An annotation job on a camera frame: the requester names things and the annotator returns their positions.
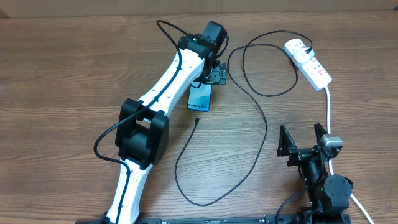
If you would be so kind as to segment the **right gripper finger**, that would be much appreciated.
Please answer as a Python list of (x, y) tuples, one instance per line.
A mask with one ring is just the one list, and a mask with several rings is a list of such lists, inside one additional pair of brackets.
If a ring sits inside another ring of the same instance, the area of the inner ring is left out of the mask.
[(329, 136), (329, 133), (323, 128), (320, 123), (315, 123), (313, 126), (315, 129), (317, 144), (326, 145), (326, 139)]
[(296, 153), (297, 146), (292, 139), (290, 133), (284, 124), (282, 124), (279, 128), (279, 144), (277, 148), (277, 156), (289, 156), (293, 153)]

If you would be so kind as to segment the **Samsung Galaxy smartphone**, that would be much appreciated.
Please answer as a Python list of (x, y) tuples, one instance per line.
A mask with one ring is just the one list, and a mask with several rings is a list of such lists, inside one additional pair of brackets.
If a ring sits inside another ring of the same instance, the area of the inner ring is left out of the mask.
[(210, 110), (212, 85), (204, 85), (195, 88), (190, 87), (187, 108), (194, 111), (208, 112)]

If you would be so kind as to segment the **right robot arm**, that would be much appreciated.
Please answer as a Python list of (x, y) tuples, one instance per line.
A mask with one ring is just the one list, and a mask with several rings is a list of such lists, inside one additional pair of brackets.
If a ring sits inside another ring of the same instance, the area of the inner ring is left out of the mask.
[[(279, 128), (277, 156), (288, 157), (287, 166), (297, 167), (305, 187), (293, 194), (278, 208), (276, 223), (350, 223), (349, 198), (353, 183), (348, 178), (329, 174), (326, 163), (335, 158), (343, 148), (343, 140), (327, 133), (320, 123), (314, 124), (316, 143), (313, 147), (299, 149), (284, 125)], [(289, 219), (281, 218), (282, 209), (299, 195), (306, 192), (310, 205), (302, 207)]]

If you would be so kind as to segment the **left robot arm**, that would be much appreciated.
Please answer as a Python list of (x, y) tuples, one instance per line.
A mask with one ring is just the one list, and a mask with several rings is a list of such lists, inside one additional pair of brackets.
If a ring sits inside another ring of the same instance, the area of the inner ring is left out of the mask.
[(178, 42), (169, 68), (159, 81), (137, 101), (122, 104), (116, 131), (119, 149), (119, 180), (110, 209), (99, 223), (135, 223), (147, 176), (161, 160), (169, 143), (169, 118), (175, 105), (190, 90), (189, 107), (207, 110), (211, 89), (226, 84), (226, 67), (218, 60), (228, 44), (228, 33), (210, 21), (200, 34), (185, 32)]

